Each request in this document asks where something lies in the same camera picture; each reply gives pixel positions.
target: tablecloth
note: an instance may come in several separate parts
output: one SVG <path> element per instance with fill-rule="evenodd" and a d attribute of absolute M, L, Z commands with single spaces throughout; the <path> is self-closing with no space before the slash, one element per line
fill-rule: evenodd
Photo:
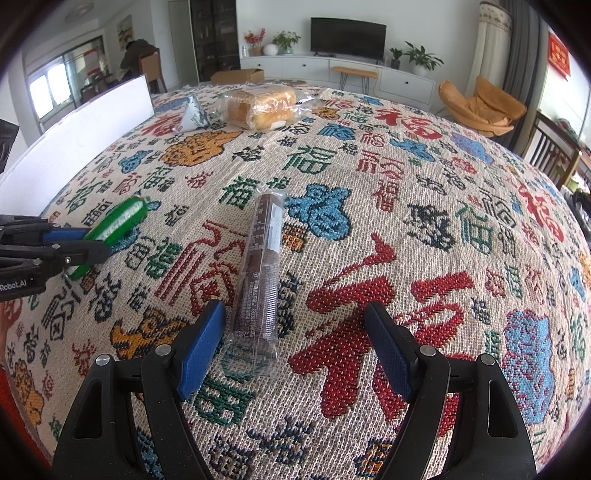
<path fill-rule="evenodd" d="M 126 197 L 146 220 L 80 281 L 17 301 L 7 364 L 17 403 L 51 453 L 93 359 L 171 341 L 210 299 L 228 307 L 257 187 L 290 194 L 274 379 L 225 377 L 219 356 L 184 404 L 216 479 L 372 477 L 405 412 L 362 324 L 367 302 L 446 355 L 491 354 L 538 465 L 589 400 L 589 249 L 549 179 L 503 147 L 416 108 L 312 87 L 324 105 L 272 132 L 212 116 L 176 134 L 187 96 L 206 110 L 233 86 L 158 96 L 155 117 L 89 163 L 46 210 L 93 227 Z M 141 401 L 149 471 L 162 478 Z M 428 474 L 443 464 L 449 395 Z"/>

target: potted plant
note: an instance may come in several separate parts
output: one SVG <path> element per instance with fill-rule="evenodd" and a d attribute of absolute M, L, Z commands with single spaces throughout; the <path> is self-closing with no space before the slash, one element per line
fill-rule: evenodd
<path fill-rule="evenodd" d="M 254 57 L 262 55 L 262 39 L 265 37 L 265 29 L 262 28 L 259 34 L 252 33 L 250 30 L 244 35 L 244 40 L 251 46 L 251 53 Z"/>
<path fill-rule="evenodd" d="M 292 55 L 294 50 L 291 46 L 298 43 L 300 38 L 301 37 L 297 35 L 296 32 L 285 32 L 285 30 L 283 30 L 273 38 L 273 43 L 280 48 L 280 53 L 282 55 Z"/>
<path fill-rule="evenodd" d="M 427 71 L 435 70 L 437 67 L 443 65 L 443 60 L 435 57 L 434 53 L 427 53 L 425 47 L 421 45 L 421 48 L 415 47 L 410 42 L 405 42 L 410 48 L 404 52 L 410 61 L 414 63 L 413 73 L 421 77 L 427 76 Z"/>
<path fill-rule="evenodd" d="M 400 57 L 402 57 L 402 50 L 398 49 L 398 48 L 391 48 L 390 52 L 392 53 L 392 56 L 394 57 L 391 61 L 390 61 L 390 66 L 394 69 L 394 70 L 398 70 L 400 68 Z"/>

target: person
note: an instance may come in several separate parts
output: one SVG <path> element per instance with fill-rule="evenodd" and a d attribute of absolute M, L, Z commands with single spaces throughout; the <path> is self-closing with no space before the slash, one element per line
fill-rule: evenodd
<path fill-rule="evenodd" d="M 123 81 L 131 80 L 139 76 L 139 60 L 140 54 L 152 54 L 156 51 L 156 47 L 144 40 L 138 38 L 137 40 L 131 40 L 125 46 L 125 55 L 121 60 L 121 70 L 129 69 L 123 76 Z"/>

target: bread loaf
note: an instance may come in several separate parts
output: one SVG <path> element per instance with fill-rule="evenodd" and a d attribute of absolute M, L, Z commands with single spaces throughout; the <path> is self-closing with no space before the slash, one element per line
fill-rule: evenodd
<path fill-rule="evenodd" d="M 229 124 L 268 130 L 290 123 L 296 93 L 284 85 L 245 87 L 226 94 L 224 116 Z"/>

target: packaged bread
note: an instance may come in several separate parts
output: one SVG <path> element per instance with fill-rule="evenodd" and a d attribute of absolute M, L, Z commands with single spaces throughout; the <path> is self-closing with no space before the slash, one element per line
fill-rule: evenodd
<path fill-rule="evenodd" d="M 245 86 L 224 93 L 216 110 L 229 124 L 273 130 L 297 120 L 296 102 L 296 92 L 287 85 Z"/>

